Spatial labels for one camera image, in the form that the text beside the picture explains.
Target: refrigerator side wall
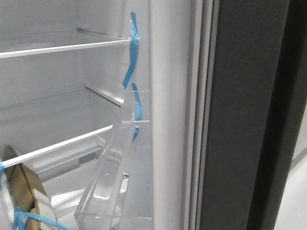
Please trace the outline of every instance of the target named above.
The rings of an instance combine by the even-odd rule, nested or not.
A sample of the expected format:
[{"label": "refrigerator side wall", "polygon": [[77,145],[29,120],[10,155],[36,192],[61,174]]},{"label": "refrigerator side wall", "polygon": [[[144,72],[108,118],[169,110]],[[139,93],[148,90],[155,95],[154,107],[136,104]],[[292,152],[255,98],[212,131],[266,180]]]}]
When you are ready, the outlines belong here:
[{"label": "refrigerator side wall", "polygon": [[155,230],[182,229],[190,0],[150,1]]}]

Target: refrigerator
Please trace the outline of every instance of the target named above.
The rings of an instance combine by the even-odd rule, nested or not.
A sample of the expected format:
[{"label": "refrigerator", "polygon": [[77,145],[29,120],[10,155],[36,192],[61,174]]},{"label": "refrigerator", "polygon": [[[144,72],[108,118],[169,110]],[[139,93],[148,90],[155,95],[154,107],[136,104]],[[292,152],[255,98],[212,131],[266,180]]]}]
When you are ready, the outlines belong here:
[{"label": "refrigerator", "polygon": [[274,229],[305,6],[1,0],[1,229]]}]

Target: blue tape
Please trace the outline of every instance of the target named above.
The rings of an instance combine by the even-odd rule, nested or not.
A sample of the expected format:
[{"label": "blue tape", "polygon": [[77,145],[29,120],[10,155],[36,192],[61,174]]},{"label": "blue tape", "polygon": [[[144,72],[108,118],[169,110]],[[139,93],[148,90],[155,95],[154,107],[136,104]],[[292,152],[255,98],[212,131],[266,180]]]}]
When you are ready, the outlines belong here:
[{"label": "blue tape", "polygon": [[0,183],[1,183],[3,172],[4,172],[4,166],[3,166],[3,164],[0,161]]},{"label": "blue tape", "polygon": [[25,217],[29,217],[32,219],[37,219],[38,221],[44,222],[48,225],[54,226],[58,229],[63,230],[70,230],[69,228],[65,227],[64,225],[57,223],[56,221],[53,221],[51,219],[48,219],[47,217],[44,217],[39,214],[30,213],[30,212],[23,212],[21,207],[15,206],[14,207],[14,227],[13,230],[25,230]]},{"label": "blue tape", "polygon": [[131,16],[131,41],[130,41],[130,65],[127,70],[126,76],[123,81],[123,86],[126,89],[129,81],[133,75],[136,62],[138,60],[138,55],[139,55],[139,32],[138,32],[138,26],[136,23],[136,15],[135,12],[130,13]]},{"label": "blue tape", "polygon": [[[133,120],[141,121],[142,117],[143,117],[143,109],[142,109],[142,104],[141,104],[141,100],[140,100],[140,95],[139,95],[139,92],[138,92],[138,86],[135,83],[132,83],[132,88],[133,88],[133,91],[134,91],[134,98],[135,98],[134,119]],[[135,141],[139,132],[140,132],[140,127],[135,127],[132,142]]]},{"label": "blue tape", "polygon": [[140,95],[138,92],[138,86],[135,83],[132,83],[132,88],[134,91],[135,103],[134,103],[134,120],[141,121],[143,117],[142,104],[140,100]]},{"label": "blue tape", "polygon": [[140,132],[140,127],[135,127],[135,129],[134,129],[134,134],[133,134],[133,138],[132,138],[132,142],[135,141],[135,139],[136,139],[136,137],[138,136],[139,132]]}]

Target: shelf rail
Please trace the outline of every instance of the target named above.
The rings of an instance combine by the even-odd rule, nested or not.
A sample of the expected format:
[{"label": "shelf rail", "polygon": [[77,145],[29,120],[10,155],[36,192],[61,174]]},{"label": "shelf rail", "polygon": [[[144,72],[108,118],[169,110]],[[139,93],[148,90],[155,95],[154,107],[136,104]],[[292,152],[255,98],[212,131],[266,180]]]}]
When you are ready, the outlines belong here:
[{"label": "shelf rail", "polygon": [[42,148],[42,149],[39,149],[39,150],[35,150],[35,151],[27,153],[25,155],[22,155],[22,156],[19,156],[19,157],[15,157],[15,158],[9,159],[7,161],[3,161],[2,165],[5,168],[8,168],[8,167],[14,166],[16,164],[23,163],[23,162],[28,161],[30,159],[33,159],[35,157],[45,155],[47,153],[50,153],[50,152],[53,152],[55,150],[61,149],[63,147],[69,146],[71,144],[77,143],[79,141],[82,141],[82,140],[85,140],[85,139],[89,139],[89,138],[98,136],[100,134],[103,134],[103,133],[111,130],[112,127],[113,127],[113,125],[110,125],[110,126],[107,126],[107,127],[104,127],[104,128],[98,129],[98,130],[95,130],[93,132],[89,132],[89,133],[83,134],[81,136],[78,136],[78,137],[75,137],[75,138],[71,138],[71,139],[62,141],[62,142],[54,144],[54,145],[50,145],[48,147],[45,147],[45,148]]},{"label": "shelf rail", "polygon": [[77,44],[77,45],[69,45],[69,46],[56,46],[56,47],[46,47],[46,48],[39,48],[39,49],[9,51],[9,52],[0,53],[0,58],[12,58],[12,57],[27,56],[27,55],[35,55],[35,54],[69,51],[69,50],[76,50],[76,49],[88,49],[88,48],[95,48],[95,47],[115,46],[115,45],[121,45],[121,44],[129,44],[129,43],[130,43],[130,39],[125,39],[125,40],[109,41],[109,42],[95,42],[95,43]]}]

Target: shelf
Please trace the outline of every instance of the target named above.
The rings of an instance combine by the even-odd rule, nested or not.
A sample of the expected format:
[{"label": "shelf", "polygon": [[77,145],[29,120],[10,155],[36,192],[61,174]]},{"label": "shelf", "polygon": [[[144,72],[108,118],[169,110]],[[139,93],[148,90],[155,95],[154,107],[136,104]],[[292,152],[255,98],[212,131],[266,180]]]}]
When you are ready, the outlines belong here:
[{"label": "shelf", "polygon": [[0,107],[0,151],[11,145],[28,157],[52,152],[108,131],[119,113],[117,105],[89,89]]},{"label": "shelf", "polygon": [[129,39],[79,30],[10,35],[0,38],[0,58],[129,43]]}]

